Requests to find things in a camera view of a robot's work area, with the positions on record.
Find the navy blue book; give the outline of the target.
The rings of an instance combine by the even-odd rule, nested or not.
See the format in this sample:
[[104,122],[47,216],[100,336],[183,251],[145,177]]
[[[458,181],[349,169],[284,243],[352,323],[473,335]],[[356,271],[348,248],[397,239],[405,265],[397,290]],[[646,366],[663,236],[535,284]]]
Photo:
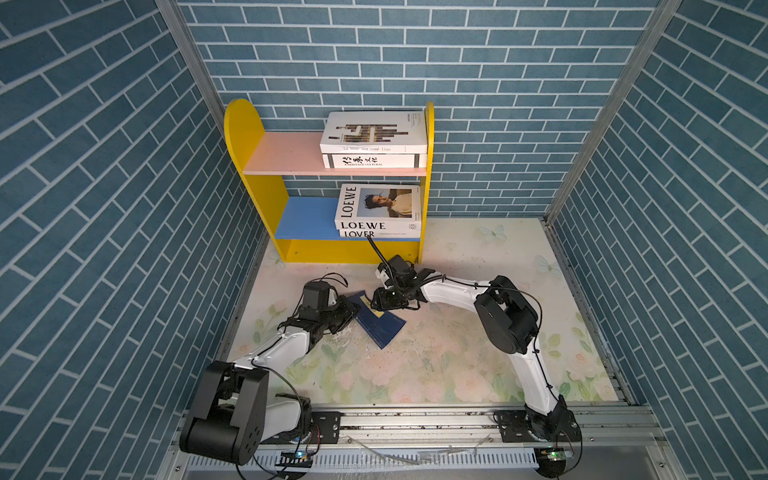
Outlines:
[[357,323],[371,340],[381,349],[385,349],[406,325],[406,321],[390,313],[375,310],[360,291],[350,295],[350,301],[359,307]]

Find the white LOVER book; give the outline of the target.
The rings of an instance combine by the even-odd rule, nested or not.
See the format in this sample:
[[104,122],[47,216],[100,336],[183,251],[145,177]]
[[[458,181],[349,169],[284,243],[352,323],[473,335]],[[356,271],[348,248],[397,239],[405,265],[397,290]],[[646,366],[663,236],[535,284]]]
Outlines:
[[396,239],[396,240],[418,240],[420,234],[418,232],[391,232],[380,230],[339,230],[339,234],[342,238],[353,239],[366,239],[372,237],[373,239]]

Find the white LOEWE book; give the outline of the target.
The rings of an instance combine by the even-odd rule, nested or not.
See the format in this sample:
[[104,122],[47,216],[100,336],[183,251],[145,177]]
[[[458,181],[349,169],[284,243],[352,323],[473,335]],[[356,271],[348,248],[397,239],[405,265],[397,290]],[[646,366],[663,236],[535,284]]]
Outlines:
[[342,231],[396,232],[418,237],[422,226],[421,189],[418,185],[343,184],[334,221]]

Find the Heritage Cultural book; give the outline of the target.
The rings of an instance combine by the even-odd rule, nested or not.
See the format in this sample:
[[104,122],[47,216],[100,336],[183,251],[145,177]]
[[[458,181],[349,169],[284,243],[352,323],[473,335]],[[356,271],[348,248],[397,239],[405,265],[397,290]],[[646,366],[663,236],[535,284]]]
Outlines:
[[323,154],[328,169],[420,169],[426,167],[426,154]]

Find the white brown-pattern book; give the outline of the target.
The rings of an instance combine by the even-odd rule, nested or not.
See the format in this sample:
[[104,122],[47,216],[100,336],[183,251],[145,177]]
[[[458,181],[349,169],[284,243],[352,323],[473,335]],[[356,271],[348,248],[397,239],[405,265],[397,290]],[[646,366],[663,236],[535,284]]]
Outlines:
[[320,141],[322,153],[426,154],[422,111],[332,112]]

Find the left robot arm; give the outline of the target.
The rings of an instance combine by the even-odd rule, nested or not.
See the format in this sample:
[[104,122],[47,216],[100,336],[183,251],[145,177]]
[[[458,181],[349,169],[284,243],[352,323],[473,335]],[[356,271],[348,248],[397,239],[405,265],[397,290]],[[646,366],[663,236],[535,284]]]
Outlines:
[[285,372],[359,312],[360,306],[328,281],[307,282],[272,338],[233,362],[214,361],[204,370],[181,430],[180,450],[243,466],[264,440],[301,443],[312,428],[311,400],[298,393]]

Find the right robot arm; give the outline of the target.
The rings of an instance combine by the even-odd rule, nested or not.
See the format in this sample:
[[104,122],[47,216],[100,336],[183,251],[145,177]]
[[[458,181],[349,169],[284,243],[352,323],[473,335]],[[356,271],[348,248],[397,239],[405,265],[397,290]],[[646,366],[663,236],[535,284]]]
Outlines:
[[422,304],[457,307],[478,316],[490,343],[509,358],[524,394],[528,428],[534,438],[555,442],[582,438],[575,414],[550,381],[540,357],[541,302],[498,275],[490,281],[456,279],[433,269],[416,269],[398,255],[386,259],[373,238],[366,240],[381,263],[382,286],[370,298],[378,311],[416,310]]

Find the yellow pink blue bookshelf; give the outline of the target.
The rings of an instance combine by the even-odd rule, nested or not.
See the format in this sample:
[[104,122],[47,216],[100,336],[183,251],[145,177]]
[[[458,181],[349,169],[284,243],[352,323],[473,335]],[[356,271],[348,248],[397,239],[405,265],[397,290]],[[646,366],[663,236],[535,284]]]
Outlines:
[[422,193],[421,210],[427,213],[435,146],[435,105],[427,103],[424,113],[428,154],[425,167],[330,169],[321,159],[320,132],[267,132],[250,101],[237,99],[229,103],[223,131],[230,158],[283,262],[380,262],[366,240],[338,234],[334,225],[336,197],[292,197],[285,186],[286,176],[417,179]]

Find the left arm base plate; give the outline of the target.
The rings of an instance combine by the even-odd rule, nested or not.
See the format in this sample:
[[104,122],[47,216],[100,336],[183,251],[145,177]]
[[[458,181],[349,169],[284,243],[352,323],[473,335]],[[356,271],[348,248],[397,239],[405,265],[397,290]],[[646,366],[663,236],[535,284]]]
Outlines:
[[309,433],[320,445],[335,445],[339,441],[342,414],[340,411],[319,411],[303,413],[297,424],[296,433],[291,439],[304,440]]

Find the aluminium front rail frame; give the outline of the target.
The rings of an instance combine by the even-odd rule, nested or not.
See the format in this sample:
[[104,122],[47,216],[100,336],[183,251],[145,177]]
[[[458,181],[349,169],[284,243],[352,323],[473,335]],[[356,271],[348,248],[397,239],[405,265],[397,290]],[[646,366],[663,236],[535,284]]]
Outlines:
[[[622,402],[571,405],[582,440],[557,442],[566,479],[681,479],[684,476],[655,415]],[[282,467],[290,445],[259,446],[236,467],[171,448],[162,479],[535,479],[546,442],[504,443],[492,414],[515,404],[320,405],[342,414],[335,445],[314,442],[313,456]]]

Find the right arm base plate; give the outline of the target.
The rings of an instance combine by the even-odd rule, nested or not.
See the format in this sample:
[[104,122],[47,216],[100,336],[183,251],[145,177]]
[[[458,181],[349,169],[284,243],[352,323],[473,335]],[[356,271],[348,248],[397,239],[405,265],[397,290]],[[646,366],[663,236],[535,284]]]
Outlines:
[[530,408],[497,410],[492,414],[504,443],[559,442],[582,440],[580,426],[567,408],[557,407],[544,415]]

